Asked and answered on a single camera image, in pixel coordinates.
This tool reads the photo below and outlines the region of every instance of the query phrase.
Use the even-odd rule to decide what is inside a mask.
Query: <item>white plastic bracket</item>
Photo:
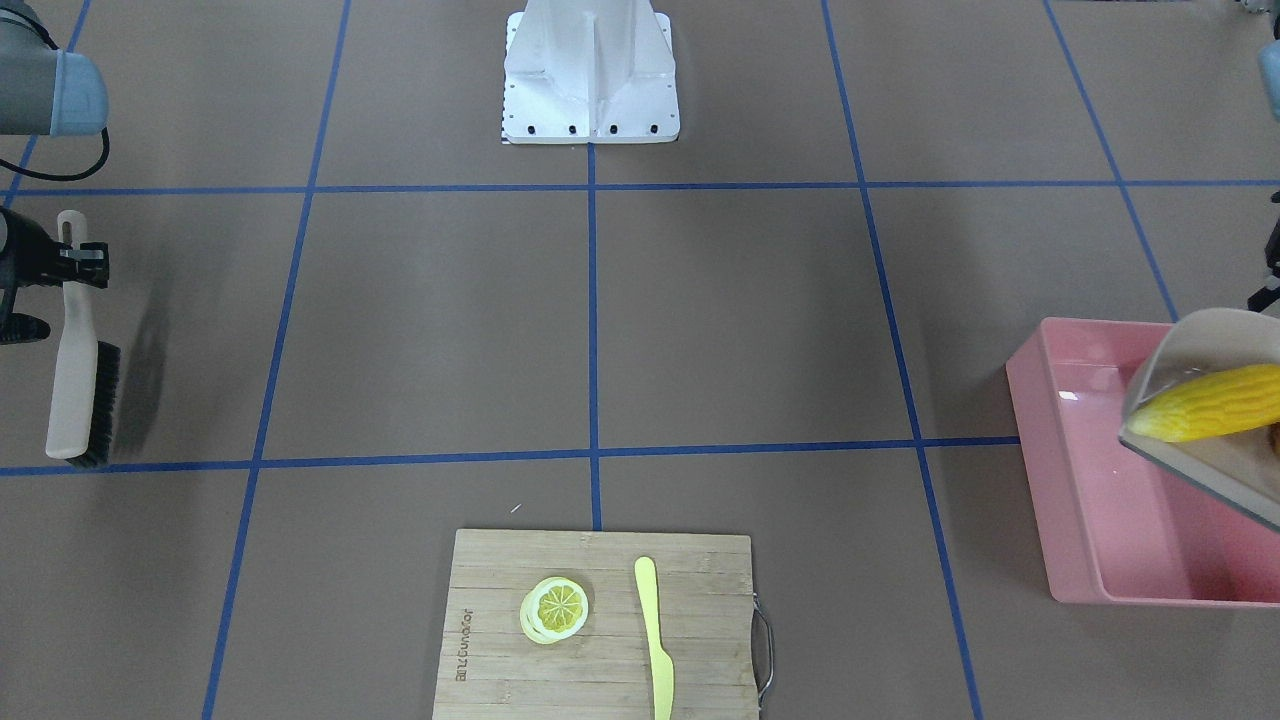
[[[676,140],[671,49],[671,19],[649,0],[529,0],[507,19],[503,141]]]

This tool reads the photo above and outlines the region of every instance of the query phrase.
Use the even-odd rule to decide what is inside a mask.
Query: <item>lemon slice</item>
[[[547,578],[520,603],[520,629],[539,644],[573,637],[586,623],[586,591],[568,578]]]

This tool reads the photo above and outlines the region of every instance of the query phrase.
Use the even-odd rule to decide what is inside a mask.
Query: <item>brand logo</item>
[[[453,679],[465,683],[467,682],[467,656],[471,653],[471,610],[462,611],[462,641],[458,643],[458,669],[453,674]]]

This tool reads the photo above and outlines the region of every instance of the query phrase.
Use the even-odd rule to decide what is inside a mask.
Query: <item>white mounting plate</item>
[[[667,49],[672,50],[671,18],[654,13]],[[525,13],[507,18],[506,49]],[[635,77],[617,95],[603,102],[598,127],[591,128],[588,101],[549,91],[547,79],[507,74],[503,85],[502,141],[512,145],[573,145],[672,142],[680,137],[680,104],[676,77]]]

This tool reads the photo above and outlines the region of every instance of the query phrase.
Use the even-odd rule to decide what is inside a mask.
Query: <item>black bristles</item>
[[[111,450],[111,416],[115,414],[115,388],[120,382],[120,348],[97,343],[97,386],[93,388],[93,420],[84,455],[68,460],[77,468],[106,465]]]

